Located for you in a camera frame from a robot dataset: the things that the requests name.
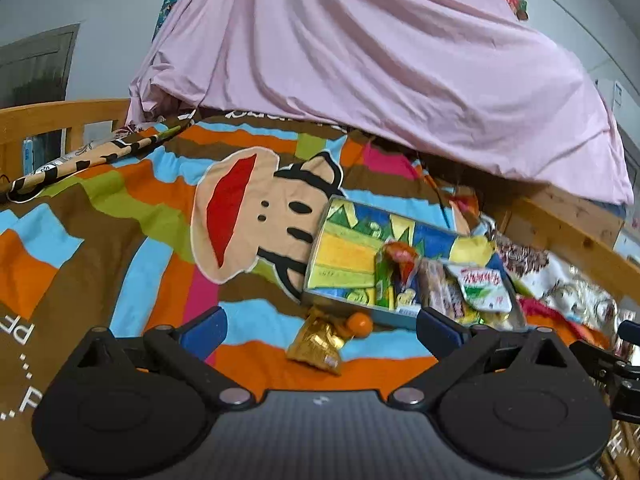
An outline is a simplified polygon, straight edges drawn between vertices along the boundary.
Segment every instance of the box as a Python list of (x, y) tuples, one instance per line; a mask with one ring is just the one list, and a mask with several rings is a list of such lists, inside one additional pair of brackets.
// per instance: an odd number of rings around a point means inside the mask
[[(378, 324), (415, 330), (417, 312), (389, 311), (375, 305), (374, 258), (390, 238), (412, 245), (421, 256), (448, 258), (461, 235), (383, 209), (332, 196), (306, 268), (303, 304), (347, 317), (364, 312)], [(510, 296), (508, 321), (514, 329), (526, 326), (513, 285), (497, 254), (486, 265), (500, 270)]]

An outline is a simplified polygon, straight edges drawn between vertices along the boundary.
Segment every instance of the gray textured panel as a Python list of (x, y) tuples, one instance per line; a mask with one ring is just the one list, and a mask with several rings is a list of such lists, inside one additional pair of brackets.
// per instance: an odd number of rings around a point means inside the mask
[[(271, 392), (221, 416), (202, 446), (148, 480), (508, 480), (462, 460), (429, 420), (375, 392)], [(582, 470), (564, 480), (596, 480)], [(50, 480), (72, 480), (53, 475)]]

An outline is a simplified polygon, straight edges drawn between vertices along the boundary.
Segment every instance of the white letter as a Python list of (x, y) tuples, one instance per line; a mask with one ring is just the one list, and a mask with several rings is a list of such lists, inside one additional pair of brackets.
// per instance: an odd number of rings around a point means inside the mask
[(22, 404), (20, 405), (20, 413), (22, 413), (24, 411), (24, 409), (27, 407), (27, 404), (30, 405), (32, 408), (35, 408), (38, 403), (37, 402), (33, 402), (30, 397), (31, 394), (36, 394), (38, 396), (38, 402), (40, 402), (40, 399), (42, 398), (42, 394), (36, 390), (33, 386), (29, 386), (29, 389), (27, 390), (27, 393), (24, 396), (24, 399), (22, 400)]
[[(18, 335), (18, 330), (23, 330), (24, 335), (22, 337)], [(18, 325), (17, 327), (15, 327), (15, 330), (14, 330), (14, 339), (21, 345), (24, 345), (27, 343), (27, 339), (31, 335), (31, 332), (33, 332), (33, 323), (28, 329), (24, 325)]]
[(11, 319), (9, 316), (4, 316), (4, 318), (9, 323), (11, 323), (11, 326), (7, 327), (7, 326), (4, 326), (2, 323), (0, 323), (0, 328), (5, 332), (7, 332), (8, 334), (10, 334), (11, 332), (14, 331), (15, 326), (18, 324), (18, 321), (20, 320), (20, 316), (16, 317), (15, 319)]

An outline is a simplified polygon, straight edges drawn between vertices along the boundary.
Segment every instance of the cartoon monkey face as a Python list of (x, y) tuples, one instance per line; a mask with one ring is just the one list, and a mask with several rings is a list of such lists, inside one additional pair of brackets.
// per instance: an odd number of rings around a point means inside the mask
[(342, 195), (342, 171), (328, 152), (281, 170), (279, 160), (255, 147), (213, 164), (196, 189), (191, 247), (201, 272), (215, 283), (251, 269), (261, 257), (299, 299), (322, 212), (331, 195)]

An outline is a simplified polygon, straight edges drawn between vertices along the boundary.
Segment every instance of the red mouth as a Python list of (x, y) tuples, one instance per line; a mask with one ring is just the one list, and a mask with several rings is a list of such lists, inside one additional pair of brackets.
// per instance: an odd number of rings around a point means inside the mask
[(254, 154), (236, 161), (231, 170), (220, 179), (207, 204), (207, 232), (218, 267), (225, 263), (226, 247), (234, 234), (244, 191), (254, 170), (256, 157)]

